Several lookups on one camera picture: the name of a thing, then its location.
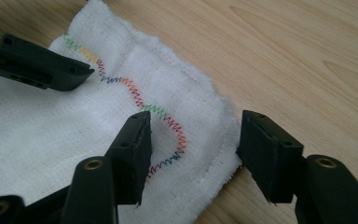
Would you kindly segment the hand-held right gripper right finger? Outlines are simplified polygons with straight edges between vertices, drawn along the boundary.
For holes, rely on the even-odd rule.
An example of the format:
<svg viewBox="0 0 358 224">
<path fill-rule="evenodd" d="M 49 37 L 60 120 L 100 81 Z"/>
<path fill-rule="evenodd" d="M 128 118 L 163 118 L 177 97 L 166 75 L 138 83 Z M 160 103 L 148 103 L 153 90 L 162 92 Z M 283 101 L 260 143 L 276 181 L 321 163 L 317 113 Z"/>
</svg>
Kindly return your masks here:
<svg viewBox="0 0 358 224">
<path fill-rule="evenodd" d="M 271 203 L 290 203 L 304 146 L 268 116 L 242 111 L 237 155 Z"/>
</svg>

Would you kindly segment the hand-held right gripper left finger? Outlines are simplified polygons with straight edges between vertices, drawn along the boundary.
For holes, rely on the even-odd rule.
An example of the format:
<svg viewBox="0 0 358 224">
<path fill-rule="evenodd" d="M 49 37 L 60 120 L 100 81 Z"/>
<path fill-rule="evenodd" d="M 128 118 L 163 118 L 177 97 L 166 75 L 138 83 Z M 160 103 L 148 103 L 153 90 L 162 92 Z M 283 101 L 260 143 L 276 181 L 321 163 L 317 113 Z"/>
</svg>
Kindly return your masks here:
<svg viewBox="0 0 358 224">
<path fill-rule="evenodd" d="M 151 165 L 151 114 L 129 116 L 105 155 L 111 160 L 117 204 L 141 204 Z"/>
</svg>

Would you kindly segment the white cloth with coloured stitching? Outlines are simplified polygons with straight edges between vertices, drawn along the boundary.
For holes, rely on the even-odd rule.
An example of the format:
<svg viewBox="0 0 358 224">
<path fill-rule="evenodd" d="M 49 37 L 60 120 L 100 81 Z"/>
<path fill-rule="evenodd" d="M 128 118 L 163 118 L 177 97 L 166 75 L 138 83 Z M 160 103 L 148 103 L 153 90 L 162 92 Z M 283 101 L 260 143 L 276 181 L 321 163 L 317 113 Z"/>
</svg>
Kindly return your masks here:
<svg viewBox="0 0 358 224">
<path fill-rule="evenodd" d="M 240 124 L 212 81 L 103 0 L 89 0 L 51 49 L 92 66 L 73 91 L 0 78 L 0 195 L 33 203 L 103 154 L 125 120 L 151 115 L 153 153 L 140 205 L 120 224 L 191 224 L 240 165 Z"/>
</svg>

